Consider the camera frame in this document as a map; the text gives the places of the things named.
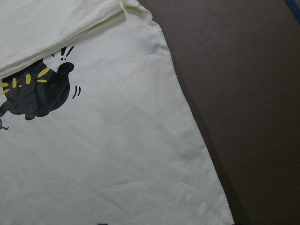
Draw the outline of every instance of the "fabric fold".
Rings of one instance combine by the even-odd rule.
[[[121,11],[118,0],[1,2],[0,78],[54,53]]]

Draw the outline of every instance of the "black print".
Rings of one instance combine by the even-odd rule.
[[[73,50],[70,48],[66,57]],[[2,80],[1,94],[5,94],[7,101],[0,106],[0,117],[7,111],[12,114],[25,114],[27,120],[36,116],[44,117],[49,112],[61,107],[70,92],[69,73],[74,65],[70,62],[62,63],[57,73],[47,67],[43,60],[39,60],[22,71]]]
[[[79,96],[79,95],[80,95],[80,93],[81,93],[81,87],[78,87],[78,89],[79,89],[79,91],[78,91],[78,95],[77,95],[77,96]],[[75,98],[76,94],[77,94],[77,85],[75,85],[75,93],[74,93],[74,95],[73,95],[72,99],[74,99],[74,98]]]
[[[0,119],[0,130],[1,129],[8,130],[8,128],[5,128],[5,127],[2,126],[2,120]]]

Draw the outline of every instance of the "white t-shirt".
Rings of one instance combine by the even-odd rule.
[[[233,224],[149,11],[11,0],[0,26],[0,224]]]

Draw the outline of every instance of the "dark brown surface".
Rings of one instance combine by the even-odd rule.
[[[236,223],[300,224],[300,24],[283,0],[140,0]]]

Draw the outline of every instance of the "blue edge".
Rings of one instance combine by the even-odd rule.
[[[286,4],[292,11],[293,15],[295,16],[296,20],[300,23],[300,9],[297,3],[294,0],[285,0]]]

